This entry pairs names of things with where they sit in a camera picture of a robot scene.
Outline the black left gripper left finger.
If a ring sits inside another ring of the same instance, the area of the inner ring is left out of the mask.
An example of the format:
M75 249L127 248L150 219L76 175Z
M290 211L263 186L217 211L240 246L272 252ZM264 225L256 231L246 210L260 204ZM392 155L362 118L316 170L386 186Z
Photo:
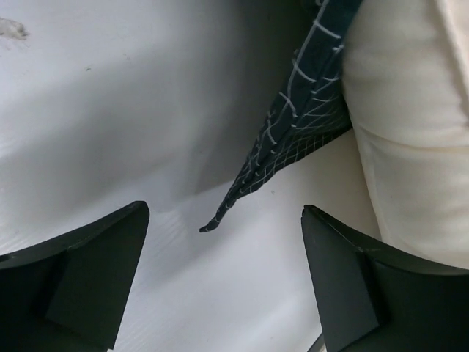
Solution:
M149 225L143 201L1 256L2 351L114 348Z

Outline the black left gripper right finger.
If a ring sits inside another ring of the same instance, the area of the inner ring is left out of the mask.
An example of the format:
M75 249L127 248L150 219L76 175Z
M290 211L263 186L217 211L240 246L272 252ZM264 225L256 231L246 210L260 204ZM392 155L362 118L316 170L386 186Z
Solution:
M466 351L468 271L408 254L307 205L303 242L328 351Z

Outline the dark checked pillowcase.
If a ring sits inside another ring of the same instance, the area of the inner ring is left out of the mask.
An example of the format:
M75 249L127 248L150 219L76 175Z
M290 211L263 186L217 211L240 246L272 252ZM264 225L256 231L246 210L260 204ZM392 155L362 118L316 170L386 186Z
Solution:
M354 0L305 1L311 27L292 56L290 72L243 167L200 232L216 229L236 201L351 129L341 83L342 58L346 34L361 4Z

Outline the cream pillow with bear print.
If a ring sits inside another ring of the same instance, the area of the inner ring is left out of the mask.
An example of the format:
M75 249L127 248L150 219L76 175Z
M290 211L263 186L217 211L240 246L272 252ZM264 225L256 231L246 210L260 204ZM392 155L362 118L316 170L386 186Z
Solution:
M344 96L382 240L468 266L468 3L364 1Z

